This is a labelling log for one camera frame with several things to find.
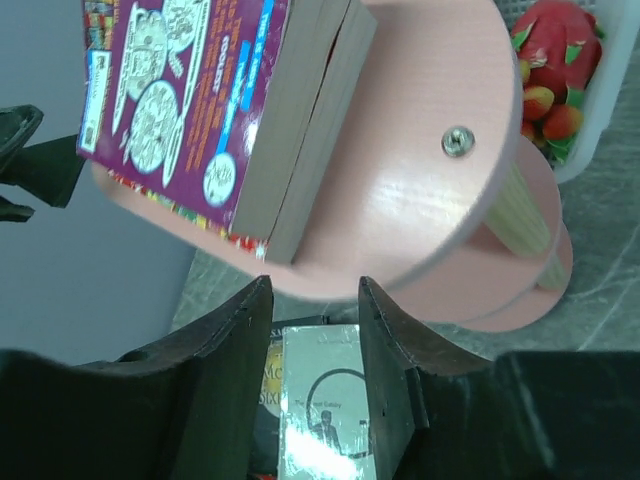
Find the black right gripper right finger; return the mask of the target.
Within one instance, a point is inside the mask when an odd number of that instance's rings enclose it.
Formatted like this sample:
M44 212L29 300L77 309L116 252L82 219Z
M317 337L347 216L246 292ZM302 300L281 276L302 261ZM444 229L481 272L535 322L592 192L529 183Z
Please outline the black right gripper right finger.
M359 282L370 439L381 479L635 479L639 356L485 360Z

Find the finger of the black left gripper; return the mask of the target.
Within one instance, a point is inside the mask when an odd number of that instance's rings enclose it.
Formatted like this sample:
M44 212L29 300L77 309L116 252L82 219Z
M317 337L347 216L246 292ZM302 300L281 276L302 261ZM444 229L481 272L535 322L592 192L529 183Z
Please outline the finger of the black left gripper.
M1 183L17 186L54 208L66 208L85 159L77 155L71 135L1 155Z
M30 104L2 108L0 114L1 171L4 171L38 129L44 114Z

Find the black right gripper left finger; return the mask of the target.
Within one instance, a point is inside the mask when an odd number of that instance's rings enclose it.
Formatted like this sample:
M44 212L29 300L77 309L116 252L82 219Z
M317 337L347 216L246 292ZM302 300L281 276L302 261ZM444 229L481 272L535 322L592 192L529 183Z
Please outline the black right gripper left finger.
M270 343L261 276L119 359L1 353L5 479L243 479Z

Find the purple 117-storey treehouse book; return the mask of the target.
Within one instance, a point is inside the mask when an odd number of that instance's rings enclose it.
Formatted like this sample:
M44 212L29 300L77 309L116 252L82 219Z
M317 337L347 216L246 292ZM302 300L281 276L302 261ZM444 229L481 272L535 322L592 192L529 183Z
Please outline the purple 117-storey treehouse book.
M87 1L78 153L231 231L255 141L305 106L344 1Z

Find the red 156-storey treehouse book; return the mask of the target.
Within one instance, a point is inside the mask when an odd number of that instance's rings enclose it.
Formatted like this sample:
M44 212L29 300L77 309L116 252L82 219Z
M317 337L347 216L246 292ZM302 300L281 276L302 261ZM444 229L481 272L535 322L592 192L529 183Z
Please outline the red 156-storey treehouse book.
M255 141L259 163L249 169L242 185L231 231L204 225L197 215L97 164L117 182L199 228L270 261L290 262L376 30L375 18L362 3L344 2L348 9L327 53L324 73L315 85L304 90L305 106L294 108L288 121L281 120L275 107L268 109L271 125Z

